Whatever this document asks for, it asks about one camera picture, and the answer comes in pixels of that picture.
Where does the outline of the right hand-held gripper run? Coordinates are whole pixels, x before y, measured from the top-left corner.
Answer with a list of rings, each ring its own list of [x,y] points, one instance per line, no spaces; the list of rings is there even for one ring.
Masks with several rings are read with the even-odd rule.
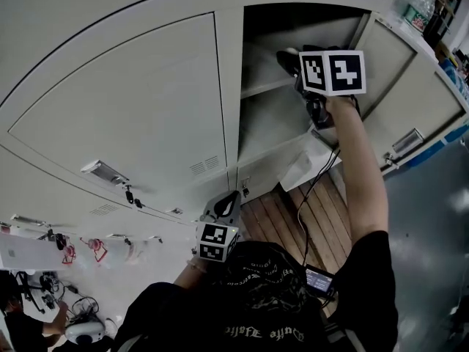
[[[297,56],[276,52],[277,63],[297,78],[295,89],[306,102],[306,110],[320,131],[334,126],[326,109],[328,97],[345,96],[356,101],[366,93],[366,69],[362,51],[301,51]]]

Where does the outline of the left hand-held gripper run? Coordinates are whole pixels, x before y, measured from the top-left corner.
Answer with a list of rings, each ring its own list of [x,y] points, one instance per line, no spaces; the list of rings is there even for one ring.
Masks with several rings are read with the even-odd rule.
[[[206,204],[196,226],[196,257],[226,261],[240,237],[240,206],[239,191],[224,192]]]

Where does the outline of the grey metal locker cabinet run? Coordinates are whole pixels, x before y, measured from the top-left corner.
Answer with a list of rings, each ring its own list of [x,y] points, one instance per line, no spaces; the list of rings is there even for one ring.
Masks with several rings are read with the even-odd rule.
[[[391,2],[0,0],[0,221],[191,238],[214,196],[280,185],[302,138],[335,144],[276,52],[357,49]]]

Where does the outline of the person's right forearm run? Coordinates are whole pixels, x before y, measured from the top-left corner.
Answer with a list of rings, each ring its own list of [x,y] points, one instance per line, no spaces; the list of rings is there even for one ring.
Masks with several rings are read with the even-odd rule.
[[[388,197],[365,127],[351,98],[330,97],[326,109],[333,118],[341,150],[352,242],[388,231]]]

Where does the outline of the person's left forearm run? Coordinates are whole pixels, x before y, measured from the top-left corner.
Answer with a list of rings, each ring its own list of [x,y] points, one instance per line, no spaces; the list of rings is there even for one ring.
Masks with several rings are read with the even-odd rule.
[[[186,266],[174,280],[174,284],[185,289],[190,289],[197,287],[200,282],[203,282],[209,276],[209,273],[205,269],[200,269],[195,266]]]

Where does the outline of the black car key fob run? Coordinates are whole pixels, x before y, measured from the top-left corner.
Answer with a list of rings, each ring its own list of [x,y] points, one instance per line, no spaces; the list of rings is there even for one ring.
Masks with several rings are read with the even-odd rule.
[[[125,185],[124,186],[125,190],[125,196],[129,204],[135,206],[138,209],[142,209],[144,205],[141,203],[141,200],[136,198],[133,195],[133,192],[131,191],[131,186],[130,185]]]

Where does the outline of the locker door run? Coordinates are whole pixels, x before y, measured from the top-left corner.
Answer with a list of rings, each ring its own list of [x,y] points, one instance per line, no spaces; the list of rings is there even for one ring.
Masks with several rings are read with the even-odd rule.
[[[403,20],[373,12],[356,47],[366,66],[361,115],[382,173],[469,125],[469,102]]]

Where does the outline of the wooden plank platform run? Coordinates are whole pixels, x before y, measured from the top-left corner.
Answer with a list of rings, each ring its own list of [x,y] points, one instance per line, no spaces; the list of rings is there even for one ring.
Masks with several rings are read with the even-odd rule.
[[[344,198],[328,174],[304,200],[311,181],[285,192],[271,192],[241,207],[241,230],[246,240],[274,242],[299,263],[336,273],[351,248],[350,222]]]

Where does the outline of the person's black printed shirt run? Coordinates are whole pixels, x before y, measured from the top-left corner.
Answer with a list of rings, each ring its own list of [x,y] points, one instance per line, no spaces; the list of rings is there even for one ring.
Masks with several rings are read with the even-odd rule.
[[[393,352],[398,336],[388,234],[352,248],[326,318],[300,264],[276,243],[246,241],[192,289],[147,287],[112,352]]]

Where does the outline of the small black screen device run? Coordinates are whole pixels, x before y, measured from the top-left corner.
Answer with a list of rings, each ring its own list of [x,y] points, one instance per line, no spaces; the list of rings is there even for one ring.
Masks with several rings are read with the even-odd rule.
[[[320,298],[332,298],[335,293],[334,275],[307,264],[305,268],[307,285]]]

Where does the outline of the blue wrapped bundle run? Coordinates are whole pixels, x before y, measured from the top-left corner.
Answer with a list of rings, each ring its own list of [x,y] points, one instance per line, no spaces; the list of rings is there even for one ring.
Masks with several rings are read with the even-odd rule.
[[[440,64],[440,67],[454,84],[460,95],[464,98],[469,108],[469,86],[465,82],[464,78],[457,72],[454,64],[449,59],[445,59]],[[469,117],[456,128],[444,128],[442,133],[432,137],[429,143],[425,143],[423,149],[419,149],[415,156],[406,161],[404,168],[410,169],[417,167],[430,159],[434,154],[441,151],[445,146],[460,140],[465,133],[469,133]]]

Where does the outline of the white round device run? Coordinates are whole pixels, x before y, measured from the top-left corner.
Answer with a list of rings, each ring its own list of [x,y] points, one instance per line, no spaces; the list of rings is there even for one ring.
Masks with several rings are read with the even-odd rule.
[[[106,335],[104,324],[94,315],[73,318],[65,328],[65,337],[76,345],[91,345]]]

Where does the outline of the white cardboard box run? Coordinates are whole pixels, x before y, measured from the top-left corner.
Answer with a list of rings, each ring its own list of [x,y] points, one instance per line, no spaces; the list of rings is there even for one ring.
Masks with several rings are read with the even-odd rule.
[[[62,271],[64,254],[56,244],[0,232],[0,269],[16,271]]]

